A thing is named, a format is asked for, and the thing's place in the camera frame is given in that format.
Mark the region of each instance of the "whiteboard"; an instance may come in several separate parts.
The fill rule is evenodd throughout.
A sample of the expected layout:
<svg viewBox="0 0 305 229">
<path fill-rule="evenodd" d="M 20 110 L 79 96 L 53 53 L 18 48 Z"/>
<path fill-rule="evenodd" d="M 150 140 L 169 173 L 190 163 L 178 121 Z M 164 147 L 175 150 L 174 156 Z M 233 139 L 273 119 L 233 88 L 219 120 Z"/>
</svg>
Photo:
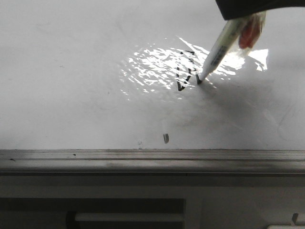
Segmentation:
<svg viewBox="0 0 305 229">
<path fill-rule="evenodd" d="M 305 149 L 304 8 L 197 85 L 214 1 L 0 3 L 1 149 Z"/>
</svg>

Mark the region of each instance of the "gray edge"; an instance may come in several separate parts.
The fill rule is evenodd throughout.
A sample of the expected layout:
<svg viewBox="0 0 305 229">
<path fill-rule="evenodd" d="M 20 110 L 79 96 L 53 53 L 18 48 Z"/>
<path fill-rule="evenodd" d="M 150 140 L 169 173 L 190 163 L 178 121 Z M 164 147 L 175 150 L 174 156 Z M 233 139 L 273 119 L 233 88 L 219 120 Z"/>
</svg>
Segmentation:
<svg viewBox="0 0 305 229">
<path fill-rule="evenodd" d="M 305 151 L 0 150 L 0 172 L 305 174 Z"/>
</svg>

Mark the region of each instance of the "aluminum rail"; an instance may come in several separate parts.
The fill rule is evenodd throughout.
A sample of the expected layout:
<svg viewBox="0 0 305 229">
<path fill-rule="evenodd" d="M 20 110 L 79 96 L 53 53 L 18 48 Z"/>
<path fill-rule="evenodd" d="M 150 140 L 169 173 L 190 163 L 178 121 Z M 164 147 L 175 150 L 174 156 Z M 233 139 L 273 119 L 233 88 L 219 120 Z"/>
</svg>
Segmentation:
<svg viewBox="0 0 305 229">
<path fill-rule="evenodd" d="M 0 173 L 305 174 L 305 151 L 0 150 Z"/>
</svg>

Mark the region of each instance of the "metal ledge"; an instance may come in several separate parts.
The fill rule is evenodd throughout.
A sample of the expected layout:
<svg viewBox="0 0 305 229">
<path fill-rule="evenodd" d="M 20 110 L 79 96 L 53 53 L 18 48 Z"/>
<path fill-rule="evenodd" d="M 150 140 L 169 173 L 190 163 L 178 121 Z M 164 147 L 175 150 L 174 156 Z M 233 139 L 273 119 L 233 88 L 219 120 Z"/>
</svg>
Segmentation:
<svg viewBox="0 0 305 229">
<path fill-rule="evenodd" d="M 0 172 L 305 174 L 305 151 L 0 150 Z"/>
</svg>

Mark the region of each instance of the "marker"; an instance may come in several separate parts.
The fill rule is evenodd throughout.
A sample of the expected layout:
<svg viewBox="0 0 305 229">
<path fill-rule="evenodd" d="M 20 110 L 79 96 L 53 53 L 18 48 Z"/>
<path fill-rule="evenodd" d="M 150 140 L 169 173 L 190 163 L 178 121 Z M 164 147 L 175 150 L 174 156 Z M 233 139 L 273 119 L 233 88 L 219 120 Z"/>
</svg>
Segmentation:
<svg viewBox="0 0 305 229">
<path fill-rule="evenodd" d="M 212 73 L 224 58 L 234 41 L 241 34 L 243 28 L 247 25 L 251 16 L 229 20 L 224 26 L 223 31 L 217 38 L 212 50 L 208 54 L 203 63 L 203 71 L 199 76 L 200 80 L 204 80 Z"/>
</svg>

